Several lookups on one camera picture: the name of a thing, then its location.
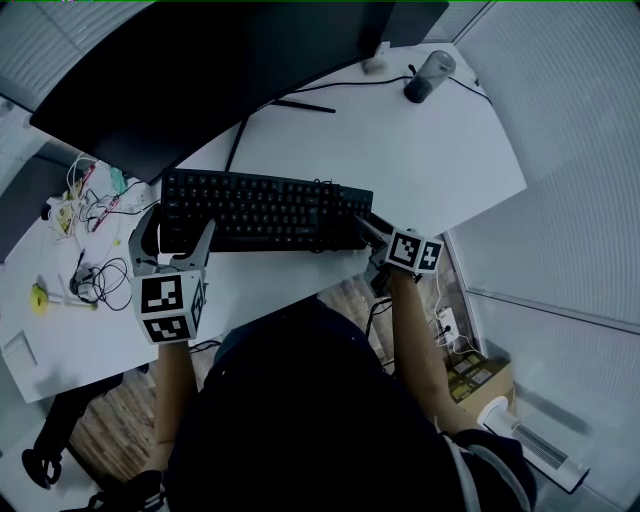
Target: monitor stand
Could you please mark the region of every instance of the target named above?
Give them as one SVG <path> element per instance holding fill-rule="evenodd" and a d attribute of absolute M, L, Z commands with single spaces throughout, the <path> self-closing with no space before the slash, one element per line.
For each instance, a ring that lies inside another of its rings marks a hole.
<path fill-rule="evenodd" d="M 309 105 L 308 103 L 299 103 L 297 101 L 273 100 L 266 106 L 269 105 L 275 105 L 277 107 L 299 108 L 302 110 L 313 110 L 315 112 L 326 112 L 328 114 L 336 113 L 336 110 L 334 108 L 318 107 L 317 105 Z M 224 172 L 229 172 L 229 170 L 231 169 L 231 163 L 233 162 L 233 157 L 236 155 L 236 150 L 238 149 L 240 138 L 242 137 L 242 133 L 247 126 L 247 121 L 249 121 L 249 117 L 245 117 L 240 122 L 240 127 L 238 128 L 238 133 L 236 133 L 236 138 L 233 140 L 233 146 L 231 146 L 231 152 L 229 153 L 229 158 L 227 158 L 227 165 L 225 165 L 224 167 Z"/>

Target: yellow object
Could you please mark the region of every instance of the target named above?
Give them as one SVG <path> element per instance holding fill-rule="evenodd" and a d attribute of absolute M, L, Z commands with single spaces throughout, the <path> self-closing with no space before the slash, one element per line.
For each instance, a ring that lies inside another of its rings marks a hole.
<path fill-rule="evenodd" d="M 29 295 L 29 303 L 31 304 L 31 310 L 38 316 L 42 316 L 47 312 L 47 292 L 40 288 L 37 284 L 31 287 L 31 294 Z"/>
<path fill-rule="evenodd" d="M 49 304 L 60 304 L 63 306 L 73 306 L 76 308 L 89 308 L 91 311 L 98 309 L 97 304 L 85 304 L 79 302 L 67 302 L 64 299 L 53 299 L 47 295 L 40 286 L 34 284 L 31 287 L 31 293 L 29 294 L 29 304 L 31 304 L 31 310 L 38 316 L 43 316 L 47 312 L 47 306 Z"/>

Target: electrical outlet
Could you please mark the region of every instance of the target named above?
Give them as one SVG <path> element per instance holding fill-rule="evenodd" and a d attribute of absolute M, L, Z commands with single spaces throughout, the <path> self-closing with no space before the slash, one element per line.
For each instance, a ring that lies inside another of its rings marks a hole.
<path fill-rule="evenodd" d="M 449 332 L 444 333 L 444 339 L 447 343 L 455 341 L 460 334 L 458 333 L 458 324 L 453 316 L 453 310 L 451 308 L 443 308 L 438 313 L 438 320 L 440 321 L 440 331 L 444 331 L 447 326 L 450 327 Z"/>

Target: person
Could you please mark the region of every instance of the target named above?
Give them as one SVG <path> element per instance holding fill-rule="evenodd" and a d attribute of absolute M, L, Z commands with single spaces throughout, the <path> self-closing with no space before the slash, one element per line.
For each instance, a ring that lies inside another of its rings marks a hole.
<path fill-rule="evenodd" d="M 152 455 L 126 498 L 90 506 L 533 510 L 522 447 L 454 403 L 412 276 L 389 281 L 395 377 L 315 297 L 232 331 L 200 393 L 188 346 L 162 345 Z"/>

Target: wooden floor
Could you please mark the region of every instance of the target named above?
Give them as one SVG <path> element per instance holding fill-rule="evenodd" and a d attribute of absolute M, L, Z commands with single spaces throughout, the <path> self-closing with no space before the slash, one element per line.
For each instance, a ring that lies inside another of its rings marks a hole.
<path fill-rule="evenodd" d="M 469 318 L 449 254 L 445 251 L 439 263 L 438 281 L 442 298 L 438 310 L 453 309 L 461 334 L 472 339 Z M 427 319 L 434 317 L 438 300 L 436 278 L 425 276 L 418 288 Z M 319 294 L 328 306 L 339 311 L 365 329 L 371 306 L 376 302 L 361 276 L 344 281 Z M 385 364 L 393 360 L 392 309 L 374 317 L 369 341 Z M 436 334 L 435 323 L 431 324 Z M 458 351 L 464 351 L 463 340 Z M 199 389 L 213 362 L 216 348 L 193 354 Z M 443 349 L 443 357 L 450 358 Z M 94 400 L 71 436 L 71 444 L 84 462 L 100 477 L 110 476 L 121 482 L 135 476 L 147 460 L 153 444 L 153 411 L 155 404 L 155 364 L 147 374 L 131 370 L 124 382 L 106 396 Z"/>

